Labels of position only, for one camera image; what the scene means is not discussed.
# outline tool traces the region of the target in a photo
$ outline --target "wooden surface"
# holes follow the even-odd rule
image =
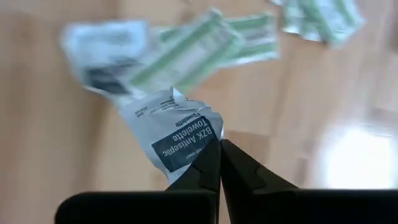
[[[264,0],[187,2],[0,0],[0,223],[52,223],[84,190],[167,187],[117,111],[73,80],[58,34],[74,21],[181,24],[210,6],[280,15]],[[280,60],[220,70],[190,95],[222,114],[227,138],[301,187],[397,183],[398,6],[358,2],[368,23],[342,48],[280,33]]]

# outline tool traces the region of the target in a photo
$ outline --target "torn foil packet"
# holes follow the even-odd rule
[[[212,139],[221,140],[223,119],[201,101],[174,88],[120,109],[146,156],[172,184]]]

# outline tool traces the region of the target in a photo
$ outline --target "printed label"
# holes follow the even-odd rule
[[[185,165],[192,163],[203,148],[214,138],[217,138],[210,122],[198,113],[193,113],[177,122],[190,121],[172,134],[152,144],[154,151],[169,170],[173,172]]]

